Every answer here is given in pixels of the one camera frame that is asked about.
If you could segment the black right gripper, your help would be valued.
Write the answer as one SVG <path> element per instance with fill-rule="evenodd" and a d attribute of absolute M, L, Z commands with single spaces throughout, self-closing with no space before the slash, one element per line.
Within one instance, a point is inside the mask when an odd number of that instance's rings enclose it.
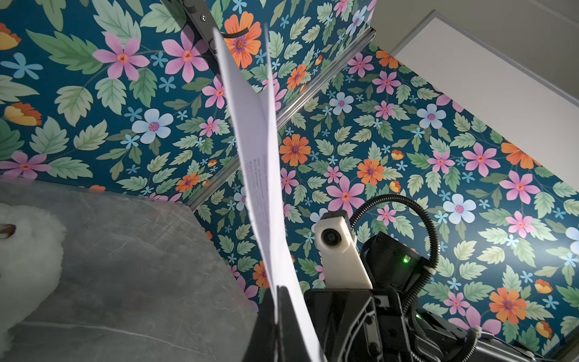
<path fill-rule="evenodd" d="M 356 268 L 327 272 L 326 288 L 305 293 L 318 340 L 329 361 L 433 361 L 434 343 L 404 301 L 429 260 L 379 233 L 354 250 Z"/>

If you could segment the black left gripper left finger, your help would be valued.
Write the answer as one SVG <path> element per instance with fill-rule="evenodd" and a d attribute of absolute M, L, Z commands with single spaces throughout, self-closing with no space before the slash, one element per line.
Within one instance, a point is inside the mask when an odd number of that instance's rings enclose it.
<path fill-rule="evenodd" d="M 243 362 L 273 362 L 276 353 L 276 323 L 274 298 L 271 291 L 264 295 L 258 318 L 245 351 Z"/>

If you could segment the white printed paper sheet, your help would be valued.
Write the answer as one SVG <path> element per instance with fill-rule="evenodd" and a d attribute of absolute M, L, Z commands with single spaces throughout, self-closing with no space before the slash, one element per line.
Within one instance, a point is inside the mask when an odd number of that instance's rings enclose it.
<path fill-rule="evenodd" d="M 219 41 L 217 57 L 244 176 L 246 207 L 274 298 L 276 327 L 277 288 L 286 287 L 310 361 L 324 361 L 286 241 L 271 68 L 266 69 L 268 84 L 255 92 L 233 60 L 221 32 L 215 32 L 214 37 Z"/>

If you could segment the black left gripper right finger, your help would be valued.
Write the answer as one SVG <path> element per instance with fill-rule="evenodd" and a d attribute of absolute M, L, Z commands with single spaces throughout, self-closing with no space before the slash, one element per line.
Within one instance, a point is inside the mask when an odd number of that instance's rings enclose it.
<path fill-rule="evenodd" d="M 277 361 L 310 361 L 296 312 L 286 287 L 277 288 Z"/>

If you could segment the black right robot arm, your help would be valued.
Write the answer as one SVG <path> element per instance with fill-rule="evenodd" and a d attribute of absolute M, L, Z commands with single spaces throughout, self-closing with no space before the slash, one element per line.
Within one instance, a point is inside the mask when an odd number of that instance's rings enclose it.
<path fill-rule="evenodd" d="M 316 235 L 327 286 L 305 294 L 330 361 L 563 361 L 578 346 L 534 352 L 509 344 L 490 326 L 447 321 L 418 305 L 412 292 L 430 260 L 385 235 L 357 251 L 349 232 Z"/>

